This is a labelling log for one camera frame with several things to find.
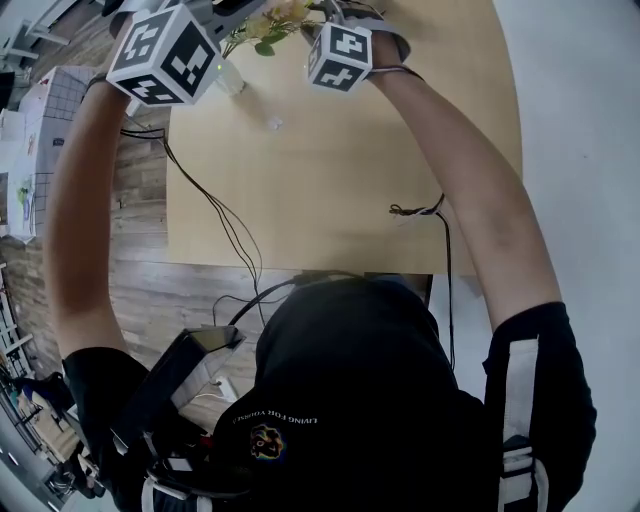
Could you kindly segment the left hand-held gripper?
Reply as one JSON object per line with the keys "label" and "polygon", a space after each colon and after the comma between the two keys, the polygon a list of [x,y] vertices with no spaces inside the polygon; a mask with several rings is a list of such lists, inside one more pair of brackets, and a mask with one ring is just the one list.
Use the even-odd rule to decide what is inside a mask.
{"label": "left hand-held gripper", "polygon": [[[265,0],[214,3],[209,34],[225,38],[264,4]],[[189,8],[178,3],[134,15],[107,81],[145,106],[193,105],[222,67],[219,50]]]}

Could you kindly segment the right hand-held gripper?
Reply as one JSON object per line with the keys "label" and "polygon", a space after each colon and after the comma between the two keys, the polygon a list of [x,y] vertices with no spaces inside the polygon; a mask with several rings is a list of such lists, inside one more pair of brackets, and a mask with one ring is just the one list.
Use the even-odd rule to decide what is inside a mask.
{"label": "right hand-held gripper", "polygon": [[316,31],[308,56],[308,83],[324,90],[350,93],[373,71],[372,36],[390,34],[401,61],[411,52],[409,42],[372,5],[363,1],[320,1],[327,21]]}

